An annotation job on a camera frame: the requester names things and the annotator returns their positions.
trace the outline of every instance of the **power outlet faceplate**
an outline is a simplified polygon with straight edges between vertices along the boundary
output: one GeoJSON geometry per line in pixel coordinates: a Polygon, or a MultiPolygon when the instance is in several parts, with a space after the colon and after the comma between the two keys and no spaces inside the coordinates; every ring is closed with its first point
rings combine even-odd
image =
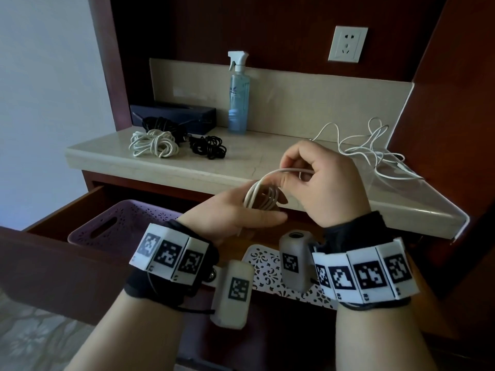
{"type": "Polygon", "coordinates": [[[368,27],[336,26],[328,61],[358,62],[368,27]]]}

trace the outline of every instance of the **blue liquid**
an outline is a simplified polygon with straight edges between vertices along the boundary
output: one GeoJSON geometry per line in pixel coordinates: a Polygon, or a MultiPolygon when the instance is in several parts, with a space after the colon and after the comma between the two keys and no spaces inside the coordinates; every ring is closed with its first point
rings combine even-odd
{"type": "Polygon", "coordinates": [[[248,128],[249,84],[250,78],[241,73],[230,79],[230,132],[244,134],[248,128]]]}

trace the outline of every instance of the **right hand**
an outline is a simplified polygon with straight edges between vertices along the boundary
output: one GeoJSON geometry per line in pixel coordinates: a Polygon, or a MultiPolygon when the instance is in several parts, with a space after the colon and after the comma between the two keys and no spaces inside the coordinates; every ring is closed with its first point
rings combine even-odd
{"type": "Polygon", "coordinates": [[[309,168],[315,174],[308,181],[298,173],[277,172],[263,183],[288,191],[321,227],[347,223],[371,212],[366,191],[354,162],[322,145],[303,140],[289,147],[280,168],[309,168]]]}

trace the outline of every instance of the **marble countertop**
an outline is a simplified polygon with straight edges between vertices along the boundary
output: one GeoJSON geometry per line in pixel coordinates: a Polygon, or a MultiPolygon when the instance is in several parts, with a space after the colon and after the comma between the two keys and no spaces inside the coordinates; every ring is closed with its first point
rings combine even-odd
{"type": "MultiPolygon", "coordinates": [[[[258,180],[277,169],[283,152],[300,140],[253,131],[239,136],[228,133],[226,128],[215,128],[210,134],[222,138],[227,148],[225,159],[208,160],[204,156],[195,155],[187,144],[183,144],[184,148],[177,156],[159,159],[151,155],[133,157],[128,147],[135,130],[143,129],[131,127],[67,148],[65,157],[69,167],[217,194],[248,180],[258,180]]],[[[337,149],[336,143],[321,144],[337,149]]],[[[423,180],[380,178],[361,157],[355,158],[354,162],[363,179],[372,209],[381,212],[387,226],[454,238],[467,223],[464,212],[423,180]]],[[[388,165],[381,167],[381,170],[390,175],[400,175],[400,172],[388,165]]],[[[304,210],[290,196],[288,204],[283,207],[304,210]]]]}

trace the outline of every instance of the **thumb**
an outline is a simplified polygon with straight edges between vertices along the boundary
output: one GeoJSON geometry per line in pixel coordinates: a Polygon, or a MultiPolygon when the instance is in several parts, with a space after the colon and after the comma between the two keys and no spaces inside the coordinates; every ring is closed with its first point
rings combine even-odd
{"type": "Polygon", "coordinates": [[[300,180],[297,175],[284,172],[270,174],[263,180],[263,183],[269,183],[277,187],[281,187],[299,201],[301,201],[304,190],[307,187],[306,182],[300,180]]]}
{"type": "Polygon", "coordinates": [[[280,211],[263,211],[239,207],[236,214],[236,226],[246,228],[272,227],[283,224],[287,213],[280,211]]]}

